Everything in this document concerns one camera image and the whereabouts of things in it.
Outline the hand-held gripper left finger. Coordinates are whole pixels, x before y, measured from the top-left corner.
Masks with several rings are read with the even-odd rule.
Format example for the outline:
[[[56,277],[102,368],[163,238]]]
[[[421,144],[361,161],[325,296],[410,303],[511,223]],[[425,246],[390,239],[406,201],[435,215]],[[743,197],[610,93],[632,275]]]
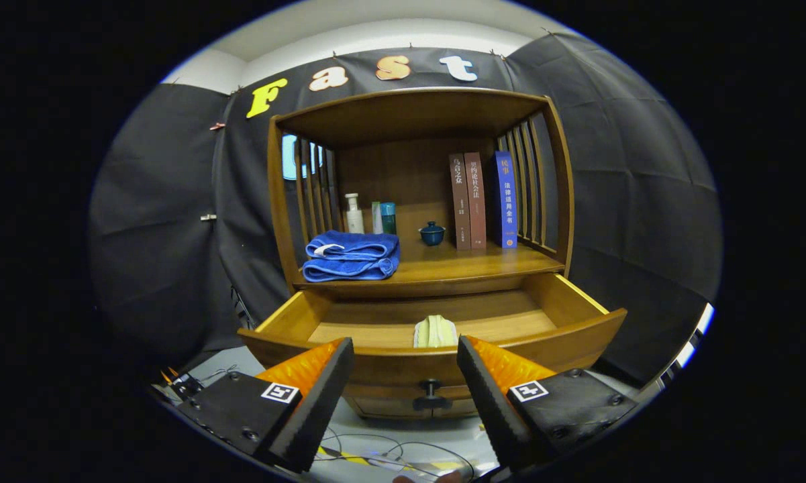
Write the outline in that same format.
[[[339,337],[258,375],[231,371],[176,410],[249,458],[304,473],[353,369],[353,340]]]

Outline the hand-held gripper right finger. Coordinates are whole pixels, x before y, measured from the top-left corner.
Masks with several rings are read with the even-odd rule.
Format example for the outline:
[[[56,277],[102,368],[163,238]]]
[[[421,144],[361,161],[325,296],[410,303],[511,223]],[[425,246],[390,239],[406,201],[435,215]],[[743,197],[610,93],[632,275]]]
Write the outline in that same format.
[[[547,369],[478,337],[459,337],[457,364],[499,464],[514,472],[576,452],[638,406],[588,370]]]

